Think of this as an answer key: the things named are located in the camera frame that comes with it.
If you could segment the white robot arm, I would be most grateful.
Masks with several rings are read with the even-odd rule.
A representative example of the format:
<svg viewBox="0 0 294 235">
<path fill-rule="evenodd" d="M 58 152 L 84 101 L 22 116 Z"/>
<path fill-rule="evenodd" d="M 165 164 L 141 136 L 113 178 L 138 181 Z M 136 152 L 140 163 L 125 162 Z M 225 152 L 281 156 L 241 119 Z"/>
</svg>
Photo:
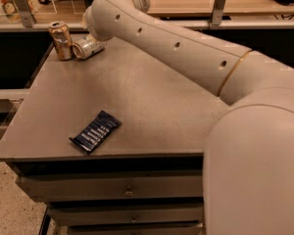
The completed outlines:
<svg viewBox="0 0 294 235">
<path fill-rule="evenodd" d="M 294 69 L 247 47 L 148 16 L 149 0 L 94 0 L 83 16 L 225 105 L 206 140 L 207 235 L 294 235 Z"/>
</svg>

